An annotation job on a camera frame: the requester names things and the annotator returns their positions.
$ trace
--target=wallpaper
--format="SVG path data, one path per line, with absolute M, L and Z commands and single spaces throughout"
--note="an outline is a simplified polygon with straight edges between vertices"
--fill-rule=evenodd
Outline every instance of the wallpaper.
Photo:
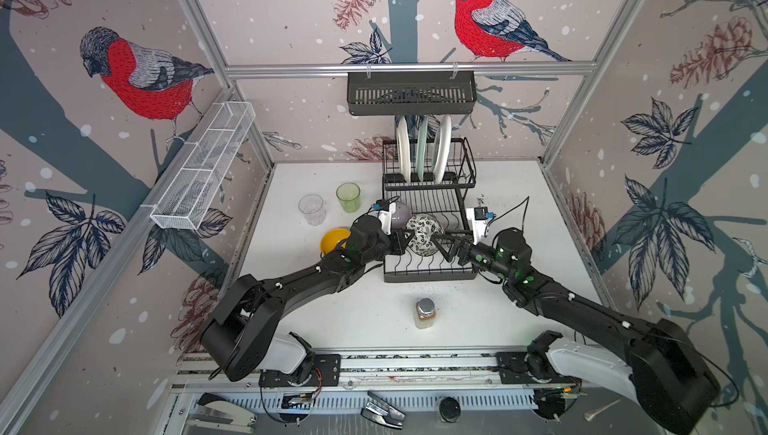
M 553 167 L 618 307 L 733 377 L 702 435 L 768 433 L 764 3 L 648 0 Z
M 220 87 L 176 0 L 3 0 L 0 52 L 4 397 Z
M 200 0 L 231 65 L 587 60 L 620 2 Z
M 24 434 L 151 433 L 177 363 L 185 353 L 202 351 L 197 332 L 247 231 L 251 205 L 264 186 L 261 167 L 250 144 L 243 144 L 197 232 L 153 225 Z
M 475 159 L 538 157 L 580 81 L 573 75 L 479 77 L 475 109 L 452 116 L 453 136 L 468 139 Z M 346 78 L 237 83 L 254 105 L 275 161 L 381 160 L 382 140 L 395 137 L 394 117 L 348 113 Z M 436 128 L 442 117 L 432 118 Z

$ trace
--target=white wire basket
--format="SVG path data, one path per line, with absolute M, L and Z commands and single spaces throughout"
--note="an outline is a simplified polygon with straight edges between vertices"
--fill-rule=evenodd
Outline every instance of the white wire basket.
M 197 230 L 254 122 L 247 102 L 225 102 L 170 182 L 150 218 L 161 229 Z

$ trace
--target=gray floor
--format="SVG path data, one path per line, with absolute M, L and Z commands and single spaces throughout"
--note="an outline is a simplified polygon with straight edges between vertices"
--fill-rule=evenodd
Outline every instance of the gray floor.
M 300 427 L 284 427 L 260 416 L 255 435 L 660 435 L 663 433 L 635 403 L 623 399 L 591 422 L 584 412 L 601 407 L 618 396 L 605 389 L 587 390 L 574 407 L 562 417 L 562 423 L 545 422 L 532 411 L 464 411 L 456 423 L 440 423 L 436 413 L 408 414 L 403 430 L 380 427 L 360 415 L 312 415 Z M 184 435 L 227 435 L 231 432 L 188 427 Z

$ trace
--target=yellow bowl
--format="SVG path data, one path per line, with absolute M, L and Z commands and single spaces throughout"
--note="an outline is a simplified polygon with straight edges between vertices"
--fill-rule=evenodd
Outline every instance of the yellow bowl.
M 347 229 L 333 229 L 329 231 L 322 236 L 320 241 L 320 255 L 325 256 L 327 253 L 330 253 L 341 240 L 349 238 L 350 235 L 351 233 Z

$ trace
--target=green glass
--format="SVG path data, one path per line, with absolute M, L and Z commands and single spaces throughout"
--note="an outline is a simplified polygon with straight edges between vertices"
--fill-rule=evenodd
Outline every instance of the green glass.
M 339 185 L 336 189 L 336 198 L 341 203 L 341 208 L 347 213 L 355 213 L 360 210 L 360 187 L 352 182 Z

